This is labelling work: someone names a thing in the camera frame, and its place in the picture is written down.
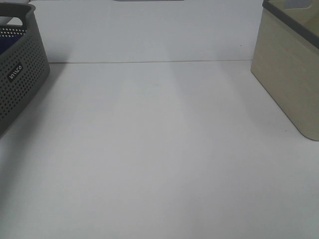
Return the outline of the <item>blue microfibre towel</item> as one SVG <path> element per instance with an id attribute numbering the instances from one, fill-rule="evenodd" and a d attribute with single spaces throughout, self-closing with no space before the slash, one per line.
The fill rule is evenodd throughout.
<path id="1" fill-rule="evenodd" d="M 6 52 L 20 38 L 21 38 L 21 35 L 15 35 L 13 37 L 1 37 L 0 38 L 0 55 Z"/>

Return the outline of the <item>beige plastic storage bin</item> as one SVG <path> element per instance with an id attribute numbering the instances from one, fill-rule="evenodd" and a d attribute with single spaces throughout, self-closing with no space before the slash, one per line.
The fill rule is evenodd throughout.
<path id="1" fill-rule="evenodd" d="M 319 139 L 319 2 L 265 0 L 251 72 L 304 137 Z"/>

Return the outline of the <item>grey perforated plastic basket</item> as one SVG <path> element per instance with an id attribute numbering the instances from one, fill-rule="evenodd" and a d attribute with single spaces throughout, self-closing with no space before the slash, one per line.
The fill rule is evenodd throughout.
<path id="1" fill-rule="evenodd" d="M 21 25 L 0 26 L 0 37 L 21 38 L 0 55 L 0 132 L 4 134 L 46 81 L 50 67 L 35 18 L 35 6 L 2 2 L 2 17 Z"/>

